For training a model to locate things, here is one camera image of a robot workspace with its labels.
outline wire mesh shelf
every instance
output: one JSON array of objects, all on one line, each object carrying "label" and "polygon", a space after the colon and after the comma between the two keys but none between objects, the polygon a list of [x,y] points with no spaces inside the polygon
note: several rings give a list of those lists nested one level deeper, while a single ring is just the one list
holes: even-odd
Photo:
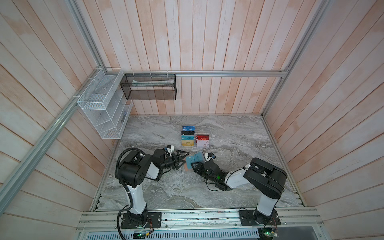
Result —
[{"label": "wire mesh shelf", "polygon": [[123,72],[108,73],[116,68],[101,68],[77,101],[82,109],[106,110],[115,93]]},{"label": "wire mesh shelf", "polygon": [[176,100],[175,74],[125,74],[120,83],[127,100]]},{"label": "wire mesh shelf", "polygon": [[78,100],[80,108],[102,138],[121,139],[133,102],[127,100],[119,83],[123,78],[115,68],[101,68]]},{"label": "wire mesh shelf", "polygon": [[106,110],[83,111],[102,138],[120,139],[133,106],[133,102],[130,105],[126,103],[123,91],[119,88],[113,94]]}]

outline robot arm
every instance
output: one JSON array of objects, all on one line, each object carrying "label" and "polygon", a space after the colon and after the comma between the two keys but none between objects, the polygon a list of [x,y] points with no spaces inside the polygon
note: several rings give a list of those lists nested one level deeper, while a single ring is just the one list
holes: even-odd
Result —
[{"label": "robot arm", "polygon": [[120,154],[115,170],[115,177],[123,185],[130,202],[128,211],[132,224],[143,225],[147,222],[147,204],[144,200],[142,182],[144,178],[158,181],[166,169],[179,169],[189,152],[177,150],[168,145],[157,149],[153,155],[145,154],[140,149],[126,149]]},{"label": "robot arm", "polygon": [[261,225],[269,223],[275,204],[284,191],[287,178],[286,172],[257,157],[245,167],[233,171],[223,172],[214,163],[215,156],[211,154],[205,163],[194,162],[193,170],[207,180],[215,183],[215,187],[229,191],[243,184],[251,183],[260,190],[262,196],[254,212],[255,220]]}]

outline black wire mesh basket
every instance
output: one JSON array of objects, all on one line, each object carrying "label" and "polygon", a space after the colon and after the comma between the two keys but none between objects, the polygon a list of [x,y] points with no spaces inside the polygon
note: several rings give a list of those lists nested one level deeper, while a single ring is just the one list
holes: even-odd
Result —
[{"label": "black wire mesh basket", "polygon": [[175,74],[127,73],[120,86],[127,100],[176,100]]}]

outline gray marble surface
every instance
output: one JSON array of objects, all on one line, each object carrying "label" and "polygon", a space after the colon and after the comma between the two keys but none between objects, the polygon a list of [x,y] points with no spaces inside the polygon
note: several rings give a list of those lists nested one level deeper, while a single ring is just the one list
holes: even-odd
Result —
[{"label": "gray marble surface", "polygon": [[[200,151],[193,147],[181,147],[182,126],[205,127],[210,133],[210,147],[203,152],[213,152],[215,162],[223,171],[237,170],[253,157],[281,167],[262,120],[256,115],[130,116],[116,155],[129,147],[153,154],[154,150],[167,145],[175,145],[175,149],[191,154]],[[115,165],[116,159],[99,199],[98,210],[117,210],[128,204],[123,187],[114,177]],[[164,174],[158,182],[145,179],[142,185],[148,209],[255,207],[261,196],[251,184],[232,191],[212,192],[207,189],[202,177],[192,170],[185,171],[184,167]],[[298,206],[291,189],[287,181],[276,206]]]}]

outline card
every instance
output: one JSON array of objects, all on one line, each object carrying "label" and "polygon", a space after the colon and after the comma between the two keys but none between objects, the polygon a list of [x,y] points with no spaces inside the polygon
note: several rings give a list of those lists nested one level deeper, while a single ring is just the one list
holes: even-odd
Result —
[{"label": "card", "polygon": [[193,146],[194,141],[193,140],[181,140],[181,146]]},{"label": "card", "polygon": [[195,131],[182,131],[181,135],[195,135]]},{"label": "card", "polygon": [[200,140],[209,140],[209,135],[196,135],[196,141],[200,141]]},{"label": "card", "polygon": [[209,140],[196,141],[196,147],[209,147]]},{"label": "card", "polygon": [[183,126],[182,131],[195,131],[195,126]]},{"label": "card", "polygon": [[203,152],[197,152],[197,153],[195,153],[192,156],[187,156],[185,158],[185,161],[186,161],[186,163],[184,165],[184,169],[186,171],[192,170],[191,163],[193,163],[193,162],[204,162],[205,161],[204,153]]},{"label": "card", "polygon": [[194,135],[182,135],[181,140],[193,140],[194,137]]}]

